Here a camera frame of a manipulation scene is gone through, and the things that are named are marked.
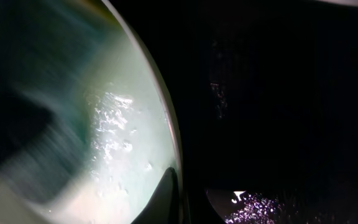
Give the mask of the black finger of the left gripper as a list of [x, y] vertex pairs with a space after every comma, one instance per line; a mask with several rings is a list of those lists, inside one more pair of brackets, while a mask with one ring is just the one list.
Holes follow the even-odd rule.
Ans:
[[33, 102], [0, 95], [0, 165], [38, 137], [52, 120], [52, 113]]

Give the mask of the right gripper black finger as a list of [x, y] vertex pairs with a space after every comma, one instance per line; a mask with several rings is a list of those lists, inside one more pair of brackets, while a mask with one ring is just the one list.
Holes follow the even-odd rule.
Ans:
[[169, 167], [146, 207], [131, 224], [179, 224], [179, 205], [177, 173]]

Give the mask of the mint green plate with stain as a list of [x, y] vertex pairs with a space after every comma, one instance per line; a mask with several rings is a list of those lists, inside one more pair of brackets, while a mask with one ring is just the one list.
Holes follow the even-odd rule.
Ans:
[[47, 204], [18, 196], [0, 165], [0, 223], [132, 223], [164, 172], [174, 168], [181, 193], [175, 112], [151, 55], [124, 18], [105, 71], [88, 95], [92, 108], [89, 158], [84, 170]]

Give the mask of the yellow green sponge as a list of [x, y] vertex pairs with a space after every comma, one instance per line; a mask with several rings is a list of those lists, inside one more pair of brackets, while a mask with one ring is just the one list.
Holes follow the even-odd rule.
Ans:
[[24, 200], [50, 203], [84, 170], [88, 95], [118, 28], [102, 1], [0, 1], [0, 96], [16, 149], [1, 170]]

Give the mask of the black round tray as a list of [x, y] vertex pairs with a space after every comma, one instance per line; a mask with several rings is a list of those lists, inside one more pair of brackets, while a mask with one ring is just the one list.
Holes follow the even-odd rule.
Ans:
[[187, 223], [358, 223], [358, 1], [114, 1], [177, 114]]

